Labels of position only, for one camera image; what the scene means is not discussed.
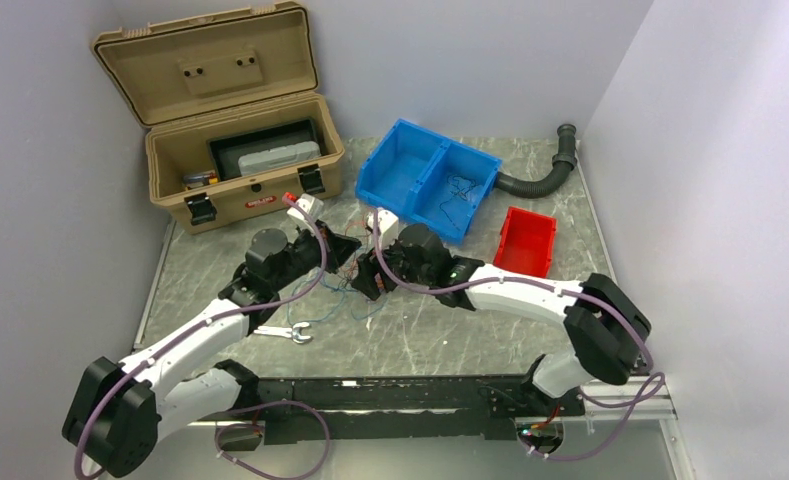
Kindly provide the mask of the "red plastic bin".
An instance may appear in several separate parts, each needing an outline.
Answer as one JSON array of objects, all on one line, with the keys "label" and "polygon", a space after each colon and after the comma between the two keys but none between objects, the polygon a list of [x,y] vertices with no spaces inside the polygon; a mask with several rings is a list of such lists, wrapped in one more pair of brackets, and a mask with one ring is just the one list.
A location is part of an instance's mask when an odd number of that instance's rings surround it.
[{"label": "red plastic bin", "polygon": [[555,218],[509,207],[492,264],[506,271],[546,278],[556,231]]}]

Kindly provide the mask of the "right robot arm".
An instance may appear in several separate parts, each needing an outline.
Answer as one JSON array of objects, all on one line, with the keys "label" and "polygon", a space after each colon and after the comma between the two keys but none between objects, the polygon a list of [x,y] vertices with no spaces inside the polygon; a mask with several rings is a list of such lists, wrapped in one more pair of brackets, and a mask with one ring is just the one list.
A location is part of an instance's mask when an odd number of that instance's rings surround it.
[{"label": "right robot arm", "polygon": [[521,401],[534,415],[593,380],[624,385],[639,359],[652,360],[650,322],[603,274],[548,280],[454,255],[423,224],[401,229],[396,220],[368,218],[365,227],[371,250],[361,257],[353,286],[368,297],[402,287],[449,308],[508,313],[564,331],[569,346],[540,354],[526,374]]}]

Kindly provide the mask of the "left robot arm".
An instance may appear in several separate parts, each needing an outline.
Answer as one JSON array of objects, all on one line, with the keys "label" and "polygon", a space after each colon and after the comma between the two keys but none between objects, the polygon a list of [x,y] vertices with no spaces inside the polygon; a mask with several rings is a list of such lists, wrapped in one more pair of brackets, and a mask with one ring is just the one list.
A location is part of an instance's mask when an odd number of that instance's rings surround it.
[{"label": "left robot arm", "polygon": [[336,273],[361,245],[322,221],[300,229],[294,241],[279,229],[261,230],[228,284],[192,320],[120,361],[93,361],[62,426],[63,438],[76,448],[75,476],[124,477],[159,441],[201,417],[222,411],[234,420],[249,417],[261,400],[252,371],[232,360],[202,374],[195,369],[253,335],[310,342],[307,322],[290,327],[267,322],[325,274]]}]

